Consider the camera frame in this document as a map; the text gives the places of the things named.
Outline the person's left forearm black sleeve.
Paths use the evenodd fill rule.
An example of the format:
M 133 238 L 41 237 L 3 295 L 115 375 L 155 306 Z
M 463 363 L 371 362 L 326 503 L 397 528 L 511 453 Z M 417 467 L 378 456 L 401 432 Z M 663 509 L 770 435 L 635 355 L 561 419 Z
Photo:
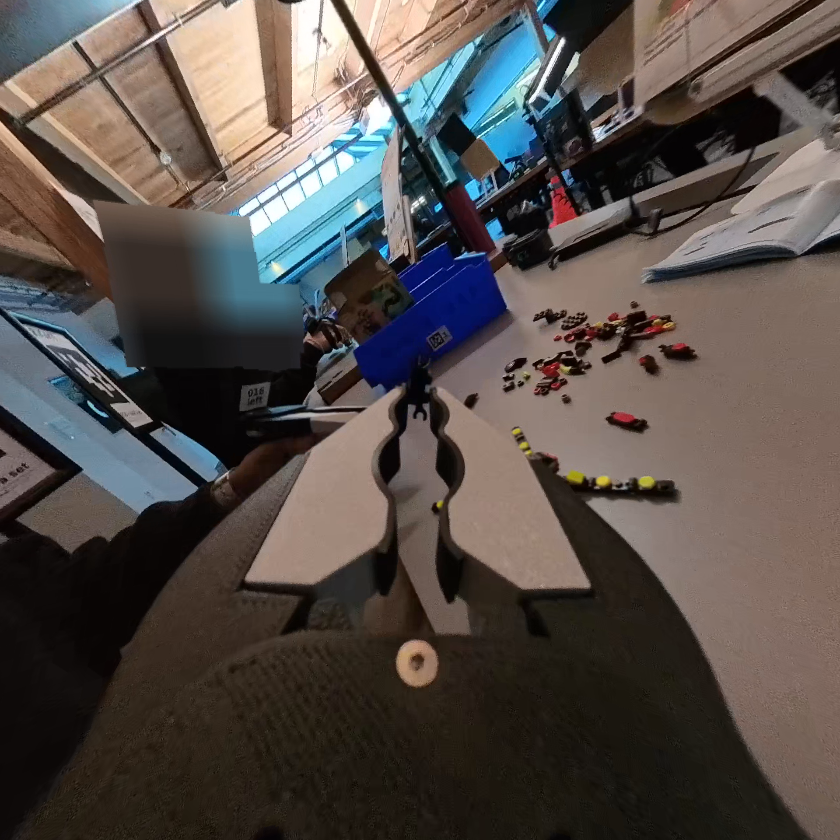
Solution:
M 157 502 L 114 538 L 86 542 L 70 556 L 72 591 L 112 604 L 154 595 L 226 514 L 213 483 Z

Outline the black pole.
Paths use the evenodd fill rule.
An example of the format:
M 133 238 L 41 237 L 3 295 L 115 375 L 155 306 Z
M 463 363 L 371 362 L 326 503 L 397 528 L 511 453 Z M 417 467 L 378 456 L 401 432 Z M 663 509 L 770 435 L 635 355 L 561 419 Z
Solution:
M 344 1 L 332 1 L 331 6 L 341 22 L 345 34 L 349 38 L 350 45 L 355 48 L 362 60 L 363 69 L 374 83 L 375 89 L 379 92 L 385 104 L 392 112 L 397 127 L 401 130 L 402 136 L 409 149 L 413 153 L 416 163 L 425 175 L 428 184 L 432 187 L 433 193 L 441 204 L 448 206 L 448 189 L 441 176 L 437 173 L 434 164 L 424 151 L 423 144 L 418 139 L 417 133 L 406 116 L 403 105 L 400 103 L 391 82 L 388 80 L 385 70 L 380 61 L 376 58 L 371 45 L 361 32 L 361 27 L 355 20 L 349 5 Z

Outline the pile of loose lego pieces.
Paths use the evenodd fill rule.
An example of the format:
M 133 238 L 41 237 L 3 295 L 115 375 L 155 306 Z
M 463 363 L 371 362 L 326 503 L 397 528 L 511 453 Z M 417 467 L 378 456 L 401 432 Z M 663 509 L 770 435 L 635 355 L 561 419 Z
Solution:
M 560 328 L 561 322 L 546 324 L 542 320 L 535 323 Z M 615 343 L 612 350 L 601 357 L 602 363 L 609 364 L 634 350 L 639 343 L 666 336 L 675 330 L 676 322 L 669 315 L 649 316 L 633 301 L 629 312 L 613 312 L 601 321 L 592 322 L 587 318 L 586 324 L 573 331 L 564 332 L 560 328 L 553 341 L 561 343 L 563 349 L 556 353 L 532 360 L 517 357 L 508 362 L 501 377 L 501 390 L 510 393 L 530 385 L 535 396 L 561 392 L 571 378 L 590 371 L 592 362 L 589 353 L 597 343 Z

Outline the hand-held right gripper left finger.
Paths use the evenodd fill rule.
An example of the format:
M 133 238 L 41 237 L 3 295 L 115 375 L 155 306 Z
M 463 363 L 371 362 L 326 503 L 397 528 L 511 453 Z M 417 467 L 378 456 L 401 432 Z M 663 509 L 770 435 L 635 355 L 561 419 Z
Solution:
M 245 575 L 245 588 L 300 596 L 386 595 L 398 563 L 403 388 L 326 437 L 306 459 Z

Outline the maroon bottle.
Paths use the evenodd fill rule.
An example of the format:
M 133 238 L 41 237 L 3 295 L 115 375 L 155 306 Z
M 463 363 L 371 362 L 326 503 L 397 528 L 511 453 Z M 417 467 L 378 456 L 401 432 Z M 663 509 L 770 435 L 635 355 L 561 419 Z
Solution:
M 455 180 L 447 184 L 444 194 L 447 214 L 465 249 L 471 253 L 491 253 L 495 243 L 463 183 Z

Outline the black lego clip bar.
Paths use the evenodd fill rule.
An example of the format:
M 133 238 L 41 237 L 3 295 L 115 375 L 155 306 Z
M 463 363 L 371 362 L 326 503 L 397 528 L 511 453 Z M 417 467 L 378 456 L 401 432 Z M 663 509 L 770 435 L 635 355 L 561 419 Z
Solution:
M 418 355 L 406 384 L 406 405 L 411 409 L 412 419 L 428 420 L 430 388 L 433 383 L 431 360 Z

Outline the printed cardboard lego box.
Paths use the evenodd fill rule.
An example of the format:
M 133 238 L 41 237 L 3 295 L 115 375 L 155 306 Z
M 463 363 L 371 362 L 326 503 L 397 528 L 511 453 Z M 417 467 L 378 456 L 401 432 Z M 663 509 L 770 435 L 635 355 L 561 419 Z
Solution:
M 335 320 L 359 345 L 414 305 L 414 298 L 379 251 L 368 249 L 324 288 Z

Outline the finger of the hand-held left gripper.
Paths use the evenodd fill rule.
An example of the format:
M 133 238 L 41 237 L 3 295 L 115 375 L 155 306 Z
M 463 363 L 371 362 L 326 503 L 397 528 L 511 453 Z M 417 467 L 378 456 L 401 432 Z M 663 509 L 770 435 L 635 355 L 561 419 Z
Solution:
M 366 411 L 365 406 L 273 406 L 262 413 L 263 422 L 348 422 Z

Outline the framed wall poster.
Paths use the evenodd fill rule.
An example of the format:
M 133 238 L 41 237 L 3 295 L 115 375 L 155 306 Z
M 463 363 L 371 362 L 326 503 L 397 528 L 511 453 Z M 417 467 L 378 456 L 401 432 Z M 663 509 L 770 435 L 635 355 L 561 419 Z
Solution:
M 4 308 L 1 313 L 6 322 L 75 383 L 88 402 L 95 403 L 122 428 L 132 434 L 150 434 L 163 427 L 67 329 Z
M 2 533 L 80 473 L 71 458 L 1 408 Z

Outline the orange traffic cone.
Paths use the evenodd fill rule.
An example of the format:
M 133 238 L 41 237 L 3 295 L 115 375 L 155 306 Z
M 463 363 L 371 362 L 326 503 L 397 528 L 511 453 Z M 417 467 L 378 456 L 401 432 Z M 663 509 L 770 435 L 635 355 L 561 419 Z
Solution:
M 558 227 L 579 217 L 580 213 L 566 191 L 563 178 L 553 172 L 549 179 L 549 192 L 551 199 L 549 228 Z

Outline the blue plastic bin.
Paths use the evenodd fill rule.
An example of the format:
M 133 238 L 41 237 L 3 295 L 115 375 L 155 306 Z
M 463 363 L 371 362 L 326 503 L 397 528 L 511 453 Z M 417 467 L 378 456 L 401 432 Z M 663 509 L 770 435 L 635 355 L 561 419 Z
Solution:
M 441 359 L 508 309 L 487 254 L 453 257 L 441 245 L 399 280 L 413 305 L 353 352 L 370 386 L 404 383 L 416 362 Z

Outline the person's left hand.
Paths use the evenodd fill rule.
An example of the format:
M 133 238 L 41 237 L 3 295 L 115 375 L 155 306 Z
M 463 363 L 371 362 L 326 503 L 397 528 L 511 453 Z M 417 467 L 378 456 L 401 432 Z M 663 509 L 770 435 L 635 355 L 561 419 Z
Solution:
M 260 444 L 228 472 L 228 483 L 238 501 L 244 501 L 271 477 L 319 442 L 319 436 L 287 437 Z

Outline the black flat device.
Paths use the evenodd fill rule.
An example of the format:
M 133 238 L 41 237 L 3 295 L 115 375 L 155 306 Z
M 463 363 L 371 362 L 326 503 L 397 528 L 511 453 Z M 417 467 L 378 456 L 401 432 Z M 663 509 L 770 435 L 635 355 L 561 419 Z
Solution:
M 571 238 L 565 239 L 563 243 L 551 248 L 549 268 L 555 270 L 561 262 L 606 245 L 625 235 L 642 235 L 644 237 L 656 235 L 662 216 L 663 210 L 660 207 L 655 207 L 647 215 L 631 213 L 630 217 L 626 219 L 603 222 L 587 232 L 574 234 Z

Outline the black yellow lego spider model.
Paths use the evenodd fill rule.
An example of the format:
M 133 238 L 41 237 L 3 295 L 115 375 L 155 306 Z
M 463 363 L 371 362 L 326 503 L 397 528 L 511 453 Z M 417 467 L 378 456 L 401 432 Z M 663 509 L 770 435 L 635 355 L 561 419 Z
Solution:
M 536 459 L 579 494 L 607 497 L 650 497 L 676 499 L 679 491 L 671 479 L 657 479 L 653 476 L 631 477 L 626 480 L 614 480 L 609 476 L 587 476 L 579 470 L 562 474 L 559 460 L 552 454 L 534 450 L 519 426 L 511 429 L 511 435 L 521 452 Z

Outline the tall cardboard sheet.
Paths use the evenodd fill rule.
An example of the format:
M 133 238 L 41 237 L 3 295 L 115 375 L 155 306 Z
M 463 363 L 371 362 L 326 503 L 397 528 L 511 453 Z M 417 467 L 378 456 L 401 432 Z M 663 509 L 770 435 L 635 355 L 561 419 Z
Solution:
M 396 128 L 385 148 L 381 168 L 384 231 L 390 260 L 404 258 L 412 265 L 417 261 L 417 252 L 411 203 L 403 194 L 402 154 L 403 136 Z

